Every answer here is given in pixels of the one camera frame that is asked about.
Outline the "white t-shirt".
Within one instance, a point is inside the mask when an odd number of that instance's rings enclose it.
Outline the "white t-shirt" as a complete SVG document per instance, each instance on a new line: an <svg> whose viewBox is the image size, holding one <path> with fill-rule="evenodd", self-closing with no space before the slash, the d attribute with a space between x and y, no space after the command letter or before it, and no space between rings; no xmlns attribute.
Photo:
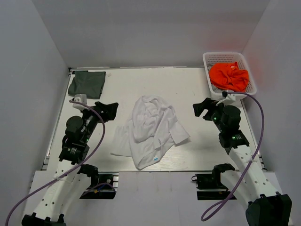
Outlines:
<svg viewBox="0 0 301 226"><path fill-rule="evenodd" d="M116 128L111 154L131 157L142 170L189 138L172 105L159 96L141 96L125 125Z"/></svg>

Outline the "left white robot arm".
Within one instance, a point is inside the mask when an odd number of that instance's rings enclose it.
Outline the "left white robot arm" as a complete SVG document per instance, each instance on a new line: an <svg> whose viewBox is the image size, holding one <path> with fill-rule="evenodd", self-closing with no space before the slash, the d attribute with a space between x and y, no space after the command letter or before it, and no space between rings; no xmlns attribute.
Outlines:
<svg viewBox="0 0 301 226"><path fill-rule="evenodd" d="M53 181L44 186L46 192L33 213L23 217L23 226L64 226L64 217L73 201L98 187L98 168L86 164L92 157L87 143L99 123L115 119L118 103L95 102L90 107L78 97L70 102L82 116L67 120Z"/></svg>

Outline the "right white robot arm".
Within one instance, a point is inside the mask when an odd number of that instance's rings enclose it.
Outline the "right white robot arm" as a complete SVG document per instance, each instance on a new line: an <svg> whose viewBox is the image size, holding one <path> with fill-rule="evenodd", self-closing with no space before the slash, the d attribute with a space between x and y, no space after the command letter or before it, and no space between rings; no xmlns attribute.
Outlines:
<svg viewBox="0 0 301 226"><path fill-rule="evenodd" d="M287 226L290 220L292 200L281 194L266 178L255 162L249 142L239 129L240 110L206 98L193 104L194 114L212 121L219 131L219 141L239 171L229 164L216 165L211 179L204 179L203 186L226 187L230 197L235 197L243 206L250 226Z"/></svg>

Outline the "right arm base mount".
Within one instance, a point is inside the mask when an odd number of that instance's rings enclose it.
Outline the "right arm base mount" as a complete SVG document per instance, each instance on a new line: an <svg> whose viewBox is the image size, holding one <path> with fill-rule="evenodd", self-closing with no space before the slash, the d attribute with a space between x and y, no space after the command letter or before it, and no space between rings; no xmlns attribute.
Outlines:
<svg viewBox="0 0 301 226"><path fill-rule="evenodd" d="M191 181L196 183L198 201L221 201L230 194L230 190L213 173L196 174Z"/></svg>

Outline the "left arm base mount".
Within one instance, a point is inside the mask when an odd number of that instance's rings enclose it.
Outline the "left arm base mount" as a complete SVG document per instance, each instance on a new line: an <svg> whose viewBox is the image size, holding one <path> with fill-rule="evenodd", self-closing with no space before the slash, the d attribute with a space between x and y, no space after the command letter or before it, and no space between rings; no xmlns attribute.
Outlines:
<svg viewBox="0 0 301 226"><path fill-rule="evenodd" d="M93 183L82 194L85 200L113 200L117 193L119 174L117 172L101 173L98 175L98 184Z"/></svg>

